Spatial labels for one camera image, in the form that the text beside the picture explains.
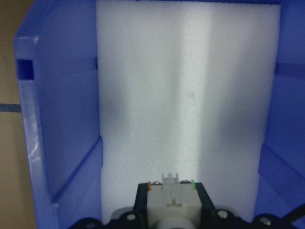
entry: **metal screw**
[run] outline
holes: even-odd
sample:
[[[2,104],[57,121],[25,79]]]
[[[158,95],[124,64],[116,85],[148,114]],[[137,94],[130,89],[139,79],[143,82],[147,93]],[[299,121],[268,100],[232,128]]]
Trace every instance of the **metal screw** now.
[[[267,225],[267,226],[270,226],[271,225],[271,219],[267,218],[267,217],[261,217],[259,219],[259,221],[261,221],[261,223]]]
[[[182,180],[182,181],[180,181],[180,183],[181,183],[181,184],[189,184],[190,181],[189,181],[189,180]]]
[[[224,211],[224,210],[220,210],[217,212],[217,215],[222,218],[222,219],[226,219],[228,218],[229,214],[228,212]]]
[[[133,221],[133,220],[135,220],[135,215],[134,214],[129,214],[126,218],[127,218],[128,221]]]

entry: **beige wall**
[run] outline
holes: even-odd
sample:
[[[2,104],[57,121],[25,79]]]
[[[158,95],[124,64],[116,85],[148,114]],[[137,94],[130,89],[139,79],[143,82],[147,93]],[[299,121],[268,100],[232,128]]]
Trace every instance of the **beige wall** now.
[[[18,104],[13,36],[33,0],[0,0],[0,104]],[[0,111],[0,228],[34,229],[21,113]]]

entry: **white plastic part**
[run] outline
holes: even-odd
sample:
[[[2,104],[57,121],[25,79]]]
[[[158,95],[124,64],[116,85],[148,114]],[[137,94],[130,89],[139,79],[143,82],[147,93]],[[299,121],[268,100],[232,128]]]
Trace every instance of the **white plastic part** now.
[[[147,193],[147,218],[149,228],[160,228],[172,220],[172,217],[185,219],[198,228],[201,219],[201,201],[197,190],[193,189],[192,184],[180,184],[178,174],[172,177],[162,175],[162,185],[151,185],[151,190]]]
[[[180,217],[169,217],[157,224],[155,229],[196,229],[193,223]]]

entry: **white foam panel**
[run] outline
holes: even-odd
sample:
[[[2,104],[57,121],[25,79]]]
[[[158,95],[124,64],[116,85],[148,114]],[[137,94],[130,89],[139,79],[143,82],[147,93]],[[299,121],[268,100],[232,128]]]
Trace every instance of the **white foam panel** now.
[[[251,220],[278,5],[97,0],[102,219],[178,172]]]

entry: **blue plastic bin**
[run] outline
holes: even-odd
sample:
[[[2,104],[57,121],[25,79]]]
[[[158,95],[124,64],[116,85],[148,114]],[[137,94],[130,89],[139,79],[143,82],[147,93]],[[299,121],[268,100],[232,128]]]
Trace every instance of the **blue plastic bin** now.
[[[305,202],[304,21],[305,1],[283,0],[256,214],[282,216]],[[36,0],[14,45],[37,226],[100,219],[95,1]]]

